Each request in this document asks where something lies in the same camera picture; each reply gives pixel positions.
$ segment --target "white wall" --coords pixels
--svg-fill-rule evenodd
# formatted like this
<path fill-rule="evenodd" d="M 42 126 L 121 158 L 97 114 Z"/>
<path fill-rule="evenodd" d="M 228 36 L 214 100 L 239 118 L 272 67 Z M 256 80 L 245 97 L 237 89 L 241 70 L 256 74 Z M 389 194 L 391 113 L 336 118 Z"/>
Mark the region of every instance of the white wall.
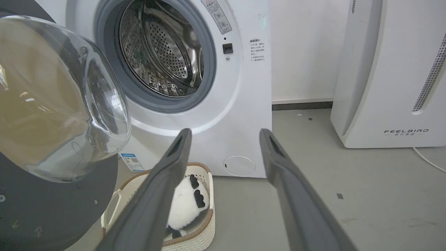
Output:
<path fill-rule="evenodd" d="M 271 1 L 273 104 L 333 100 L 349 2 Z"/>

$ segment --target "black baseboard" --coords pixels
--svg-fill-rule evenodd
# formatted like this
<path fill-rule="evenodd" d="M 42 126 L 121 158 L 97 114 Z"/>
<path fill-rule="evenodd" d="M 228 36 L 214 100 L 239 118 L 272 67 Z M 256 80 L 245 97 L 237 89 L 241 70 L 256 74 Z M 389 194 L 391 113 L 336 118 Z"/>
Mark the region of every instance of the black baseboard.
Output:
<path fill-rule="evenodd" d="M 308 109 L 330 109 L 333 102 L 313 102 L 313 103 L 298 103 L 298 104 L 281 104 L 273 105 L 273 111 L 282 110 L 308 110 Z"/>

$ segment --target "gray rubber seal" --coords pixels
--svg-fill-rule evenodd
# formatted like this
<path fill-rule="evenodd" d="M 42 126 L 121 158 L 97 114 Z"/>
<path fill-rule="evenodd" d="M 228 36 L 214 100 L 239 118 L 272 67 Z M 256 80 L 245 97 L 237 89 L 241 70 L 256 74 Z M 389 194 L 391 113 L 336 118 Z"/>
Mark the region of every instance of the gray rubber seal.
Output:
<path fill-rule="evenodd" d="M 134 76 L 119 47 L 119 22 L 132 0 L 105 0 L 96 14 L 96 42 L 106 55 L 125 95 L 134 102 L 163 113 L 178 113 L 199 104 L 208 94 L 215 78 L 216 55 L 211 33 L 198 10 L 188 0 L 164 0 L 190 23 L 203 51 L 203 78 L 197 91 L 187 97 L 166 97 L 147 88 Z"/>

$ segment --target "brown basket rim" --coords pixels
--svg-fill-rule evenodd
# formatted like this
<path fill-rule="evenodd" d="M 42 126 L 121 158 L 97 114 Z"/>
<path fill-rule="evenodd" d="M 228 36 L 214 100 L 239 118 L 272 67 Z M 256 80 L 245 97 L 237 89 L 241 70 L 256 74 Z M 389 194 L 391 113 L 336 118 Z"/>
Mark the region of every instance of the brown basket rim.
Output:
<path fill-rule="evenodd" d="M 189 162 L 187 164 L 187 166 L 188 167 L 190 167 L 190 166 L 198 166 L 198 167 L 201 167 L 204 170 L 206 170 L 207 173 L 211 172 L 210 169 L 205 164 L 200 163 L 200 162 Z M 125 188 L 125 186 L 130 183 L 130 181 L 134 180 L 135 178 L 137 178 L 139 176 L 143 176 L 143 175 L 146 175 L 146 174 L 149 174 L 149 173 L 150 173 L 150 170 L 146 170 L 146 171 L 143 171 L 143 172 L 140 172 L 140 173 L 134 175 L 133 177 L 128 179 L 126 182 L 124 182 L 119 189 L 123 190 Z M 186 236 L 181 236 L 180 238 L 175 238 L 175 239 L 172 239 L 172 240 L 163 241 L 163 247 L 174 245 L 174 244 L 178 244 L 178 243 L 181 243 L 181 242 L 185 242 L 185 241 L 188 241 L 190 239 L 193 239 L 193 238 L 197 237 L 199 234 L 201 234 L 207 228 L 207 226 L 211 222 L 213 214 L 214 214 L 214 210 L 209 208 L 203 224 L 197 230 L 195 230 L 194 232 L 192 232 L 192 233 L 190 233 L 190 234 L 188 234 Z M 106 232 L 107 232 L 107 230 L 104 227 L 102 227 L 101 228 L 101 240 L 104 238 Z"/>

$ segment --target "brand logo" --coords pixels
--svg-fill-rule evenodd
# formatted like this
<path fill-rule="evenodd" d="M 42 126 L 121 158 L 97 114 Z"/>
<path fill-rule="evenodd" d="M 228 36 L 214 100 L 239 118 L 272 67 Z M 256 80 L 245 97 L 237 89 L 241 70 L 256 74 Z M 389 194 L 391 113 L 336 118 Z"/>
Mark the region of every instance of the brand logo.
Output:
<path fill-rule="evenodd" d="M 391 134 L 399 134 L 399 133 L 425 133 L 428 132 L 429 129 L 410 129 L 410 130 L 385 130 L 384 133 L 391 133 Z"/>

